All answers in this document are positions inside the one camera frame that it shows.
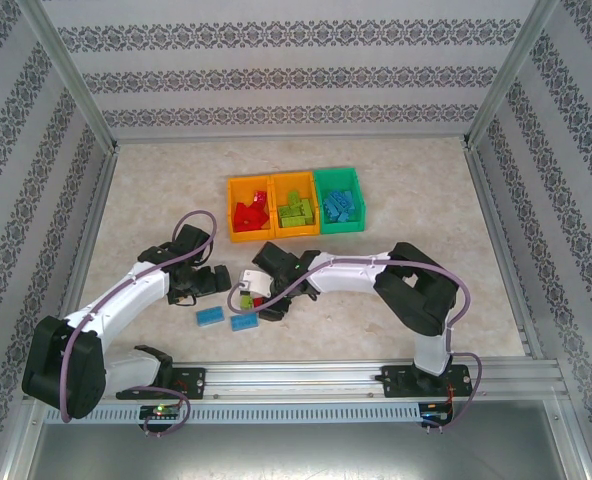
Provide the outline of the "orange plastic bin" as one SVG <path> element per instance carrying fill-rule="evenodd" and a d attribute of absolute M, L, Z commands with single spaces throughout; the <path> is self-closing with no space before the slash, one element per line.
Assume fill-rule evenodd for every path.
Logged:
<path fill-rule="evenodd" d="M 267 192 L 267 204 L 264 208 L 269 215 L 269 221 L 262 226 L 261 230 L 236 232 L 233 224 L 233 216 L 238 202 L 244 203 L 247 207 L 252 205 L 256 191 Z M 230 240 L 234 243 L 266 241 L 275 237 L 275 230 L 271 220 L 271 192 L 270 175 L 238 176 L 230 177 L 227 180 L 227 226 Z"/>
<path fill-rule="evenodd" d="M 277 214 L 277 207 L 289 205 L 288 192 L 297 190 L 300 202 L 307 198 L 314 211 L 314 223 L 302 227 L 282 228 Z M 321 214 L 312 171 L 279 173 L 270 176 L 271 220 L 277 238 L 316 236 L 320 234 Z"/>

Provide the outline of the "grey metal panel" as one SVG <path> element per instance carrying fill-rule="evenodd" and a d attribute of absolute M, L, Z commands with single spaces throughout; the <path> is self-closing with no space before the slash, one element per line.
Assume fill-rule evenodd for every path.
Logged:
<path fill-rule="evenodd" d="M 28 480 L 567 480 L 548 438 L 405 424 L 49 426 Z"/>

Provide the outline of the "green plastic bin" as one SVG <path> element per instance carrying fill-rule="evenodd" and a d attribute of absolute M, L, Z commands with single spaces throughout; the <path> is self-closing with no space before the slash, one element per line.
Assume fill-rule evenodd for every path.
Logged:
<path fill-rule="evenodd" d="M 337 234 L 362 232 L 366 226 L 367 208 L 363 198 L 359 177 L 354 168 L 332 168 L 318 169 L 314 171 L 314 181 L 318 200 L 321 209 L 321 233 Z M 355 220 L 347 223 L 331 223 L 326 221 L 326 210 L 324 200 L 330 197 L 333 191 L 351 191 L 355 205 Z M 332 200 L 338 210 L 342 212 L 341 206 Z"/>

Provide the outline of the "aluminium side rail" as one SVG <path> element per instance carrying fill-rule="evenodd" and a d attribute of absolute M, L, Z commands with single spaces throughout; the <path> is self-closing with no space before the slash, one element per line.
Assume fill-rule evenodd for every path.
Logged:
<path fill-rule="evenodd" d="M 505 238 L 501 217 L 497 212 L 480 159 L 477 152 L 465 141 L 462 141 L 462 145 L 523 349 L 525 354 L 532 359 L 543 360 L 546 358 L 546 355 L 543 353 L 537 332 L 534 328 L 528 303 L 515 270 L 507 239 Z"/>
<path fill-rule="evenodd" d="M 81 138 L 60 187 L 56 205 L 38 257 L 33 281 L 33 341 L 40 352 L 49 348 L 39 343 L 39 324 L 45 318 L 58 323 L 79 305 L 100 227 L 103 197 L 115 164 L 114 150 L 103 150 Z"/>

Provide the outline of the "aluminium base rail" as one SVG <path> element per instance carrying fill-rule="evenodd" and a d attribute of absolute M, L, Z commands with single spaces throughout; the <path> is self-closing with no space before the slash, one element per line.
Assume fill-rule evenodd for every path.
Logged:
<path fill-rule="evenodd" d="M 443 401 L 469 397 L 480 400 L 542 400 L 565 397 L 568 387 L 558 364 L 527 358 L 456 359 L 451 365 L 468 367 L 473 391 L 465 398 L 387 398 L 375 379 L 385 365 L 410 365 L 402 360 L 358 362 L 249 362 L 177 363 L 174 367 L 204 368 L 204 395 L 200 400 L 300 401 L 359 400 Z"/>

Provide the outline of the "aluminium frame post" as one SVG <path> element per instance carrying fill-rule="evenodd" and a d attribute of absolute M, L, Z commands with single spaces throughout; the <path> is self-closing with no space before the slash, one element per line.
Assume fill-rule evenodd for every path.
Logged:
<path fill-rule="evenodd" d="M 560 0 L 535 0 L 525 19 L 516 40 L 503 61 L 490 90 L 485 96 L 467 134 L 464 146 L 468 149 L 476 146 L 492 121 L 503 98 L 519 74 L 536 40 L 548 23 Z"/>
<path fill-rule="evenodd" d="M 65 87 L 69 90 L 97 140 L 106 150 L 113 150 L 117 140 L 94 100 L 42 0 L 15 0 L 30 27 L 50 57 Z"/>

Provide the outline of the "small control board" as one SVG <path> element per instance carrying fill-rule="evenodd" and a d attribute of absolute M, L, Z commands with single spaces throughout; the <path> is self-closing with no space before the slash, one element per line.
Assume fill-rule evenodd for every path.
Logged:
<path fill-rule="evenodd" d="M 180 408 L 177 405 L 141 406 L 139 419 L 142 421 L 147 419 L 173 421 L 178 419 L 179 414 Z"/>
<path fill-rule="evenodd" d="M 452 402 L 421 403 L 419 410 L 422 422 L 430 427 L 445 426 L 452 421 L 454 415 Z"/>

